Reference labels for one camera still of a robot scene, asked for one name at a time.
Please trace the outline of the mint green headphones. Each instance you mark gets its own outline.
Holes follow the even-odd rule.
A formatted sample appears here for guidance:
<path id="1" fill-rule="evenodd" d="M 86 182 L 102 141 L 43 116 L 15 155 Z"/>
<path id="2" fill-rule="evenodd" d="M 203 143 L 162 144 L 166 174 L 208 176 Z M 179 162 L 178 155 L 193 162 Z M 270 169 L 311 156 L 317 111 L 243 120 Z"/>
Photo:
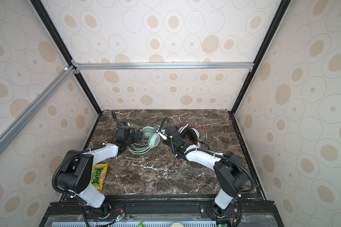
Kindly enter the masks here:
<path id="1" fill-rule="evenodd" d="M 146 126 L 140 131 L 143 136 L 143 141 L 146 142 L 146 144 L 131 145 L 131 147 L 128 150 L 135 155 L 146 154 L 151 149 L 157 147 L 161 141 L 161 137 L 158 134 L 159 126 L 155 127 Z"/>

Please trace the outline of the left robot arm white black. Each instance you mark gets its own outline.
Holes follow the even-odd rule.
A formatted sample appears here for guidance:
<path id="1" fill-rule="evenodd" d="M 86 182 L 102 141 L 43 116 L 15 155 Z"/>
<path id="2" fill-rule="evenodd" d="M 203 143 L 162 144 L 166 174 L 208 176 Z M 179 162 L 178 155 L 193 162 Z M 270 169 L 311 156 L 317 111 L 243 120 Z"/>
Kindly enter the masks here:
<path id="1" fill-rule="evenodd" d="M 117 127 L 115 136 L 98 148 L 68 151 L 53 175 L 53 189 L 60 194 L 77 198 L 86 206 L 100 208 L 104 203 L 105 195 L 91 183 L 93 166 L 121 155 L 128 147 L 142 139 L 140 130 L 121 125 Z"/>

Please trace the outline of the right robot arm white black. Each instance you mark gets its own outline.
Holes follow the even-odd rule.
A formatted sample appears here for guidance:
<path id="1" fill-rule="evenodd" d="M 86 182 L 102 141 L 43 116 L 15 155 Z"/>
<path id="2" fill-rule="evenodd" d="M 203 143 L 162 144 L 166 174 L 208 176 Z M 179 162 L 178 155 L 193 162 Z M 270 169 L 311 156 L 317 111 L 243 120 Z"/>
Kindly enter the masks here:
<path id="1" fill-rule="evenodd" d="M 158 133 L 177 160 L 195 162 L 215 172 L 220 185 L 214 199 L 216 211 L 224 212 L 229 204 L 238 200 L 241 193 L 255 190 L 255 180 L 233 152 L 214 153 L 184 141 L 182 134 L 175 127 L 159 129 Z M 247 182 L 251 183 L 251 188 L 244 191 Z"/>

